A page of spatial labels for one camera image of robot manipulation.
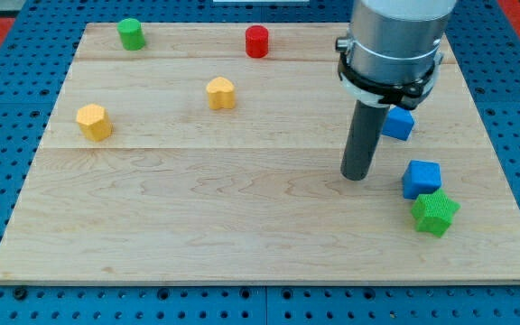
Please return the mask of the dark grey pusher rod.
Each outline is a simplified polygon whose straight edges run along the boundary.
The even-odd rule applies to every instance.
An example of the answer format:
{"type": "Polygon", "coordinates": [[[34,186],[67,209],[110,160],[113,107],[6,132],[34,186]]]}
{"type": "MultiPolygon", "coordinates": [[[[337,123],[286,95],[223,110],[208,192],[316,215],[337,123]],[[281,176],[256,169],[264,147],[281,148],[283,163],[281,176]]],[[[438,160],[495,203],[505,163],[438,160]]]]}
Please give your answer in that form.
{"type": "Polygon", "coordinates": [[[371,107],[356,102],[340,165],[346,179],[362,181],[366,178],[388,111],[389,106],[371,107]]]}

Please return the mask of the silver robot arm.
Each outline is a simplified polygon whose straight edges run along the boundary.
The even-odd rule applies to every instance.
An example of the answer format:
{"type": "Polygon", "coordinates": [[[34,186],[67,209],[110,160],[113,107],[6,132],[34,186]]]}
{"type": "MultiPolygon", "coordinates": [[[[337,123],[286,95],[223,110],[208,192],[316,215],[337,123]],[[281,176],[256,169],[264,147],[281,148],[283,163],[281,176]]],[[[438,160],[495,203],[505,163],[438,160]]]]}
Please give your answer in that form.
{"type": "Polygon", "coordinates": [[[440,73],[441,40],[456,0],[356,0],[347,32],[335,43],[338,75],[355,98],[340,165],[366,178],[392,106],[416,109],[440,73]]]}

